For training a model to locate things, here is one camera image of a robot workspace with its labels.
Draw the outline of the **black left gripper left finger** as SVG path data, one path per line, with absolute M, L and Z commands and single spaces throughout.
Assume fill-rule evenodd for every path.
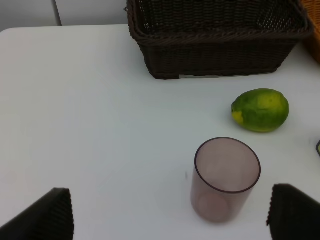
M 2 240 L 73 240 L 75 223 L 71 192 L 53 188 L 0 227 Z

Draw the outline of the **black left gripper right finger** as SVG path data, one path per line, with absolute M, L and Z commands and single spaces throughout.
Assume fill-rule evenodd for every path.
M 266 225 L 273 240 L 318 240 L 320 203 L 290 184 L 275 184 Z

